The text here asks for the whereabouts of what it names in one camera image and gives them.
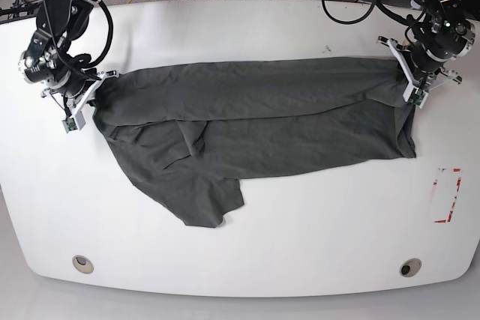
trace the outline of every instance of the cloth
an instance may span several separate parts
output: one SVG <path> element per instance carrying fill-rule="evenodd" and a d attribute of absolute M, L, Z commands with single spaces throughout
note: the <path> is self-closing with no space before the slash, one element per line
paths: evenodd
<path fill-rule="evenodd" d="M 159 67 L 106 80 L 94 122 L 135 187 L 213 228 L 239 179 L 415 157 L 406 83 L 366 58 Z"/>

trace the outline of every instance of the white table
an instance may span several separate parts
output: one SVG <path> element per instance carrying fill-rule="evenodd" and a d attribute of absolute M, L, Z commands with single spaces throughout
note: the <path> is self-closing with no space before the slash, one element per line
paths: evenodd
<path fill-rule="evenodd" d="M 342 19 L 366 10 L 329 7 Z M 334 24 L 317 1 L 169 1 L 111 11 L 115 34 L 100 69 L 121 73 L 198 61 L 390 56 L 377 36 L 401 40 L 404 32 L 378 11 L 358 25 Z M 93 125 L 92 109 L 82 131 L 65 134 L 63 112 L 17 70 L 34 23 L 0 26 L 0 184 L 35 273 L 145 292 L 286 297 L 438 283 L 469 267 L 480 238 L 480 46 L 448 64 L 463 85 L 432 91 L 417 112 L 418 159 L 243 181 L 245 206 L 219 229 L 201 229 L 184 226 L 130 184 Z M 95 58 L 106 23 L 94 11 L 70 53 Z M 453 168 L 462 169 L 454 214 L 435 223 L 450 210 Z M 76 255 L 92 260 L 93 274 L 73 267 Z M 422 268 L 402 277 L 411 258 Z"/>

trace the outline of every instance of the dark gray shirt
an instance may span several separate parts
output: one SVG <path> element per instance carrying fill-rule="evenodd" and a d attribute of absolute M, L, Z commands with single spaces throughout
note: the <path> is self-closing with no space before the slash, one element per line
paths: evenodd
<path fill-rule="evenodd" d="M 133 185 L 186 225 L 243 205 L 239 179 L 415 157 L 397 62 L 186 64 L 108 79 L 94 121 Z"/>

